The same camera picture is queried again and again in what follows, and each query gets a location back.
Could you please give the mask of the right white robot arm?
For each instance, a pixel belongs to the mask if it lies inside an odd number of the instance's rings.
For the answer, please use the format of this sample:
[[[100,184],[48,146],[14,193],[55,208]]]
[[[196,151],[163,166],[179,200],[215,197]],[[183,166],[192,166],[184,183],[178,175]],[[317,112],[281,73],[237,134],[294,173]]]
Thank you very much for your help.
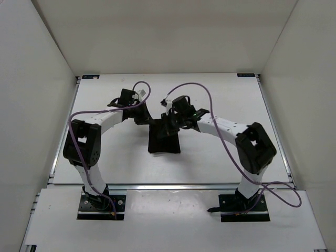
[[[229,121],[213,115],[212,110],[197,110],[191,105],[189,96],[179,96],[172,101],[163,99],[161,105],[165,112],[161,114],[159,138],[177,135],[181,129],[192,129],[236,147],[243,171],[235,203],[241,210],[253,206],[263,174],[277,154],[264,127],[258,122],[241,124]]]

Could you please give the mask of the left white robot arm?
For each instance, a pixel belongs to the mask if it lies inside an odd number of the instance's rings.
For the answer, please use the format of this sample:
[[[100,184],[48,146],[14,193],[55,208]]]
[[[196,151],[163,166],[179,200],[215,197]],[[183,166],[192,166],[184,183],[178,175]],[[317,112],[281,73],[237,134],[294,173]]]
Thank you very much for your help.
[[[137,125],[148,125],[153,119],[145,103],[145,90],[122,89],[103,111],[93,112],[85,120],[73,119],[66,137],[63,156],[79,172],[84,183],[83,191],[98,209],[109,205],[107,184],[101,177],[98,160],[101,154],[102,135],[127,119]]]

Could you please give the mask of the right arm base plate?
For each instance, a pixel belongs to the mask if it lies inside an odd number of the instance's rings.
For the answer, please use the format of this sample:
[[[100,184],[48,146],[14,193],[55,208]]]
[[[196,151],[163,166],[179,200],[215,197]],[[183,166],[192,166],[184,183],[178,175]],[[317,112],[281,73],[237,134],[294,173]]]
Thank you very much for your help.
[[[221,222],[269,222],[270,216],[265,196],[258,194],[251,200],[243,200],[237,194],[219,194],[219,206],[209,213],[220,213]]]

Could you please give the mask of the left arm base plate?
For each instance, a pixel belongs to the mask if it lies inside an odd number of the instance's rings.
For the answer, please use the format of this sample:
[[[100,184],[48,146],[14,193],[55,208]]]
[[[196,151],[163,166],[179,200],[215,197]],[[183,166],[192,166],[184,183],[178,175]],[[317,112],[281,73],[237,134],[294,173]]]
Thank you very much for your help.
[[[125,194],[110,194],[110,198],[115,205],[115,211],[109,200],[104,199],[103,203],[94,202],[92,199],[89,199],[87,195],[82,193],[78,206],[77,219],[123,221],[127,196]]]

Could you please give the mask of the black skirt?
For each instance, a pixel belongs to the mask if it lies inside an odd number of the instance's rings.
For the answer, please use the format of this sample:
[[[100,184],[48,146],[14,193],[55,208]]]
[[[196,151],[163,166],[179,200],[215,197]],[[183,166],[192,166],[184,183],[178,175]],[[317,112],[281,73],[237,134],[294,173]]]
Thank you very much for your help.
[[[149,125],[148,152],[179,154],[181,152],[181,148],[178,134],[167,138],[158,138],[158,121],[159,119],[154,119],[154,123]]]

